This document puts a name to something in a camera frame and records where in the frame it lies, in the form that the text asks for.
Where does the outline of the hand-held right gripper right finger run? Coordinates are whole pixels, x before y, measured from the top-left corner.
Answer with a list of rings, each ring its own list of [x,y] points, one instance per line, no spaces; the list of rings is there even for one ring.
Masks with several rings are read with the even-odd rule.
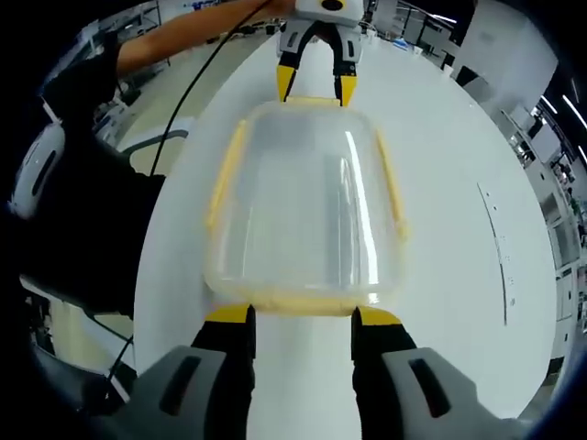
[[[477,387],[429,347],[419,347],[392,313],[362,306],[351,316],[352,386],[364,439],[518,439]]]

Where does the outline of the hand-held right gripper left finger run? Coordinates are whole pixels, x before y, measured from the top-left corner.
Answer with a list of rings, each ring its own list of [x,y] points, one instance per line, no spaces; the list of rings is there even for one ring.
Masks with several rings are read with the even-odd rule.
[[[177,346],[140,374],[129,401],[109,417],[112,439],[244,439],[256,356],[250,304],[209,314],[190,346]]]

